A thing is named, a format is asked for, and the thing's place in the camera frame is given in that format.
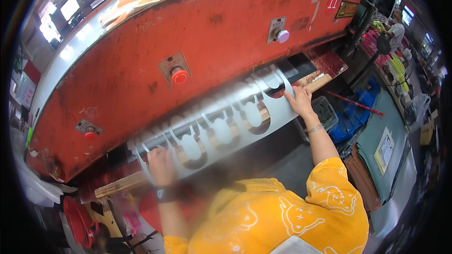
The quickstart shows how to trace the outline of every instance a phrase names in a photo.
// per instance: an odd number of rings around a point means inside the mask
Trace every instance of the hand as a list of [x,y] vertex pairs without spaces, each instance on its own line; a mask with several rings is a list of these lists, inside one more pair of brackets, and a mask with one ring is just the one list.
[[300,86],[292,87],[295,93],[295,98],[288,91],[284,91],[284,96],[290,103],[292,109],[300,115],[303,119],[311,115],[314,111],[311,106],[312,93],[308,88]]
[[155,185],[170,185],[176,180],[176,169],[169,149],[154,148],[147,154],[149,172],[155,180]]

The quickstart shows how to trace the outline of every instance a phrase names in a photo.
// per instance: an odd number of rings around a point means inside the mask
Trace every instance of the warning sticker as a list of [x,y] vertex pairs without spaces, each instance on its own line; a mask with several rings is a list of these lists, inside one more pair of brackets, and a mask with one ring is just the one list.
[[357,8],[358,8],[358,3],[342,1],[340,3],[340,6],[338,9],[338,12],[336,13],[335,18],[337,19],[337,18],[353,17],[355,15]]

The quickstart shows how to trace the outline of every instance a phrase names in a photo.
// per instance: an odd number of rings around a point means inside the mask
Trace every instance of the red emergency stop button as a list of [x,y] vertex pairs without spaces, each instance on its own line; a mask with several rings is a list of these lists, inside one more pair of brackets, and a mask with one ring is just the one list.
[[96,139],[97,134],[95,132],[87,132],[85,133],[85,139],[86,140],[94,140]]
[[173,82],[173,85],[175,86],[181,86],[183,85],[189,78],[189,73],[186,70],[179,70],[171,71],[172,77],[171,81]]

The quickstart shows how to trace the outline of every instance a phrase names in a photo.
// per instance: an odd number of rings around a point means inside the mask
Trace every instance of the red pole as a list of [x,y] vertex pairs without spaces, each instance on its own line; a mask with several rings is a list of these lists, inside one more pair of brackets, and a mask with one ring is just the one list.
[[377,111],[377,110],[374,110],[374,109],[372,109],[372,108],[370,108],[370,107],[364,106],[363,104],[359,104],[358,102],[355,102],[355,101],[353,101],[353,100],[350,100],[350,99],[347,99],[347,98],[342,97],[342,96],[340,96],[340,95],[337,95],[336,93],[332,93],[332,92],[330,92],[330,91],[328,91],[328,90],[326,90],[326,89],[323,89],[323,88],[322,88],[322,90],[323,90],[324,92],[326,92],[326,93],[331,94],[332,96],[336,96],[337,98],[340,98],[340,99],[342,99],[342,100],[345,100],[345,101],[347,101],[347,102],[350,102],[351,104],[355,104],[356,106],[359,106],[359,107],[364,108],[364,109],[367,109],[367,110],[369,110],[369,111],[371,111],[371,112],[377,113],[377,114],[379,114],[380,116],[383,116],[383,117],[385,116],[385,114],[383,114],[383,113],[380,112],[380,111]]

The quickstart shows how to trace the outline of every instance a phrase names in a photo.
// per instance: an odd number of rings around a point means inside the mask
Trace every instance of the black wristband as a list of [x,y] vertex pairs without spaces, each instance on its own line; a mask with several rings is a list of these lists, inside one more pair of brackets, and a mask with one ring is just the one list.
[[156,186],[155,187],[155,199],[157,203],[169,203],[176,201],[177,192],[176,188],[172,185]]

